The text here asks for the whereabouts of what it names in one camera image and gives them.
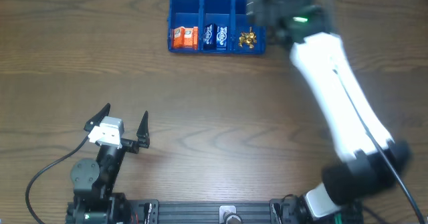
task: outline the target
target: orange packet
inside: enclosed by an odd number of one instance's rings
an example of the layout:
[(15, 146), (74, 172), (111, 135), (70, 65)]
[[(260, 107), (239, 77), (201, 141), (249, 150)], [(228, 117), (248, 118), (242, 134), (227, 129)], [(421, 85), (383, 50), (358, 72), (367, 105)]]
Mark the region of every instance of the orange packet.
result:
[(178, 27), (174, 29), (173, 48), (183, 47), (185, 44), (185, 28)]
[(193, 27), (193, 49), (198, 49), (198, 27)]
[(185, 28), (184, 47), (192, 47), (192, 45), (193, 45), (193, 28)]

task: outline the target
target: wooden tabletop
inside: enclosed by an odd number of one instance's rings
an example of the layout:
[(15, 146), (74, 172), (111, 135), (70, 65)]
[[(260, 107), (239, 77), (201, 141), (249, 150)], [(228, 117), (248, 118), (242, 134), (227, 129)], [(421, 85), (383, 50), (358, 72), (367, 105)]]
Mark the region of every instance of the wooden tabletop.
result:
[[(368, 101), (414, 152), (404, 177), (428, 214), (428, 0), (334, 0), (349, 62)], [(31, 177), (74, 149), (107, 102), (135, 138), (149, 112), (151, 146), (127, 154), (115, 191), (160, 201), (268, 201), (302, 194), (335, 161), (324, 117), (288, 53), (180, 55), (167, 50), (169, 0), (0, 0), (0, 219), (35, 223)], [(43, 174), (31, 203), (63, 223), (70, 169)], [(416, 222), (400, 188), (366, 205)], [(369, 215), (368, 223), (374, 222)]]

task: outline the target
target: blue plastic container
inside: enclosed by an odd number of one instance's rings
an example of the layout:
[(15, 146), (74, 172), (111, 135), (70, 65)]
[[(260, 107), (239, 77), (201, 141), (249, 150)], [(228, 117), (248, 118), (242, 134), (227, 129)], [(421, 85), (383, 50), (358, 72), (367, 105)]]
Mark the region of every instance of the blue plastic container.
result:
[[(169, 0), (168, 50), (173, 53), (263, 54), (266, 49), (266, 29), (248, 23), (246, 7), (247, 0)], [(226, 49), (203, 49), (204, 27), (210, 23), (219, 27), (227, 26)], [(199, 35), (198, 49), (172, 48), (173, 29), (196, 26)], [(257, 43), (253, 49), (245, 44), (239, 47), (241, 32), (248, 32), (250, 26), (257, 35)]]

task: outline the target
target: gold wrapped candy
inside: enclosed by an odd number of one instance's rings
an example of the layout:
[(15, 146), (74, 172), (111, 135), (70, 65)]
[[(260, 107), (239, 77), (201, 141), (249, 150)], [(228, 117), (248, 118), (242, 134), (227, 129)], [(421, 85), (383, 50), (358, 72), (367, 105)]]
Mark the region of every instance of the gold wrapped candy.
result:
[(250, 49), (254, 48), (254, 44), (257, 43), (256, 40), (257, 36), (253, 32), (253, 27), (249, 27), (249, 32), (241, 32), (241, 36), (239, 37), (239, 43), (238, 45), (240, 47), (243, 47), (243, 43), (249, 46)]

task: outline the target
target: green light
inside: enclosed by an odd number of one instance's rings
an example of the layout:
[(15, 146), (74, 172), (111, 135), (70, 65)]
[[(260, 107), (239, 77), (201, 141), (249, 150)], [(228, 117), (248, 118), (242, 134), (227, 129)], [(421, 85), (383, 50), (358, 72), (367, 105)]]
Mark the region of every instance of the green light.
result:
[(307, 21), (308, 21), (308, 19), (307, 19), (307, 18), (304, 18), (304, 17), (293, 17), (293, 20), (294, 20), (294, 21), (298, 21), (298, 22), (300, 22), (300, 23), (305, 23), (305, 22), (307, 22)]

